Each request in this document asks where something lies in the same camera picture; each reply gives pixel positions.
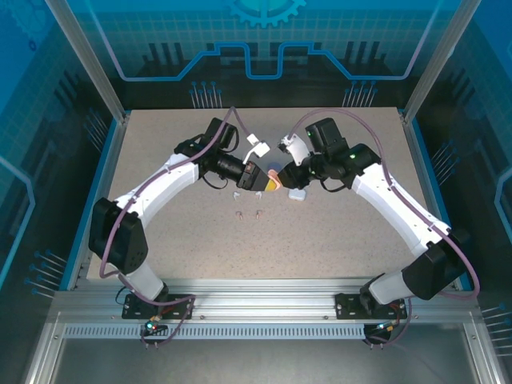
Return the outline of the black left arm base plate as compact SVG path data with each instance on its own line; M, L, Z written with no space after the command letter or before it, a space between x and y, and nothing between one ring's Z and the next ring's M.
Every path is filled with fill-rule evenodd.
M134 294L128 294L123 303L122 319L149 320L153 316L160 315L164 320L179 320L190 307L190 303L191 300L187 300L173 306L154 306Z

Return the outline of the grey metal shelf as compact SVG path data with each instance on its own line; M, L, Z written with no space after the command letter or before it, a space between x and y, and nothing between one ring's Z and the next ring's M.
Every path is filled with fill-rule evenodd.
M52 384L477 384L463 340L411 332L400 346L359 341L67 341Z

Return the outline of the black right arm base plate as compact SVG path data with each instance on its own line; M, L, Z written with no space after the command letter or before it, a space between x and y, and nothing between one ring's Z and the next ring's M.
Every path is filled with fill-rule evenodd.
M368 311L361 303L358 294L336 294L334 296L335 312L338 320L406 320L408 313L403 299L390 304L377 304Z

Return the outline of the aluminium table side rail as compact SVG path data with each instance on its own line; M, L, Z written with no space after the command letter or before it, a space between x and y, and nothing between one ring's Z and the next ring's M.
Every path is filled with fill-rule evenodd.
M412 122L406 122L405 118L402 116L403 110L399 110L398 112L418 175L422 195L425 199L425 207L437 218L451 226L446 205L442 198L441 190L419 125L415 118Z
M88 238L93 207L101 197L108 196L129 119L130 114L124 122L113 120L110 125L60 282L60 291L75 288L82 260L90 253Z

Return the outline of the aluminium extrusion rail beam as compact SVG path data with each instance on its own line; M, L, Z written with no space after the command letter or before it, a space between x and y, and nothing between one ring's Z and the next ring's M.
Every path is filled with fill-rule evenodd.
M334 296L356 294L366 278L332 279L184 279L166 280L170 292L196 297L195 323L333 323ZM122 308L114 300L113 279L86 280L60 291L48 320L62 323L116 323Z

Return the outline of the aluminium frame post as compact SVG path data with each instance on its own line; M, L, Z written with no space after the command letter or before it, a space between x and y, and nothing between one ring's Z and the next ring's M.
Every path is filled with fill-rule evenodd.
M480 3L481 0L461 0L406 104L403 112L406 125L412 124Z
M83 29L66 0L44 0L116 122L126 122L126 112Z

